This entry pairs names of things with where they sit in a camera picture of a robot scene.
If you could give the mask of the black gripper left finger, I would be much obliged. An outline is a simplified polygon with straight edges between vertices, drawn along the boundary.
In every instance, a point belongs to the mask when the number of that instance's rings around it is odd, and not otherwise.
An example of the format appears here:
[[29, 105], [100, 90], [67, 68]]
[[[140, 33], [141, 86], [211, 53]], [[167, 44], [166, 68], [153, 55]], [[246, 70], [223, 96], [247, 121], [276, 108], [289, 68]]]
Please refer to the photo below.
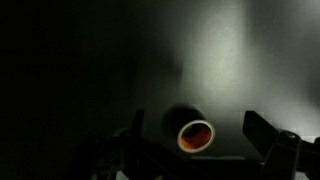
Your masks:
[[159, 170], [167, 180], [210, 180], [211, 177], [203, 170], [196, 167], [190, 161], [177, 156], [164, 146], [158, 143], [151, 143], [142, 136], [144, 123], [144, 110], [137, 110], [132, 124], [132, 135], [134, 138], [134, 148], [139, 150], [139, 154], [144, 160]]

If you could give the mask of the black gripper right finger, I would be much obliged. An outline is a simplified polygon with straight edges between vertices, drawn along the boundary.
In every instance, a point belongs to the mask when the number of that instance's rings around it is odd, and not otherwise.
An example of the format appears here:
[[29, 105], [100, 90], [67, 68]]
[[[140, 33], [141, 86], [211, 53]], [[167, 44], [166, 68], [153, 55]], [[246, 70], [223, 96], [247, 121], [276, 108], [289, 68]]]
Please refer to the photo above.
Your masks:
[[263, 157], [259, 180], [294, 180], [301, 138], [277, 130], [255, 111], [246, 111], [242, 132]]

